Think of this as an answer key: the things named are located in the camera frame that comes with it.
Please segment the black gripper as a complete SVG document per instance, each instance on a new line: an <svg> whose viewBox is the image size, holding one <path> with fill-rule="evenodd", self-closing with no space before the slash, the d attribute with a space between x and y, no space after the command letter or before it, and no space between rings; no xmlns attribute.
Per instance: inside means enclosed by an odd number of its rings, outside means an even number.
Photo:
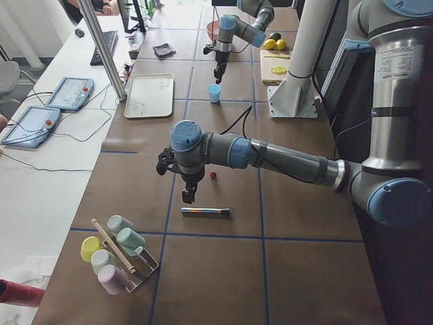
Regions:
<svg viewBox="0 0 433 325"><path fill-rule="evenodd" d="M182 199L186 204L191 204L191 202L195 202L196 190L198 187L198 183L205 176L205 167L202 166L201 169L194 171L193 173L181 173L181 178L185 182L185 188L182 191Z"/></svg>
<svg viewBox="0 0 433 325"><path fill-rule="evenodd" d="M229 51L216 51L215 60L217 67L214 69L215 83L220 84L223 80L224 73L226 71L227 63L229 61Z"/></svg>

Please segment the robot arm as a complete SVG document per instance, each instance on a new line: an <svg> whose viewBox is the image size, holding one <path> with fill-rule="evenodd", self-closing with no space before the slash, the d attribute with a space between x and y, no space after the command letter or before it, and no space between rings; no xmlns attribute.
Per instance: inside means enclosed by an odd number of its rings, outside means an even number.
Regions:
<svg viewBox="0 0 433 325"><path fill-rule="evenodd" d="M305 1L288 75L268 88L271 117L295 117L308 90L321 42L336 1ZM233 35L254 46L264 39L273 19L268 1L237 1L256 18L248 25L237 16L221 18L216 42L219 83L227 66ZM372 219L403 228L424 218L432 208L432 191L419 175L422 165L413 157L414 118L426 45L432 37L432 1L349 1L346 40L375 50L373 105L369 157L361 164L330 160L248 139L236 134L203 132L184 120L170 131L170 147L158 156L156 170L182 176L183 202L194 202L205 164L245 169L247 165L280 172L300 181L332 187L345 193Z"/></svg>
<svg viewBox="0 0 433 325"><path fill-rule="evenodd" d="M214 69L215 83L220 84L225 73L233 37L237 36L254 47L261 47L266 38L266 29L273 21L275 13L270 1L237 1L237 7L255 18L248 24L233 14L225 14L219 21L219 36L216 40L215 51L216 68Z"/></svg>

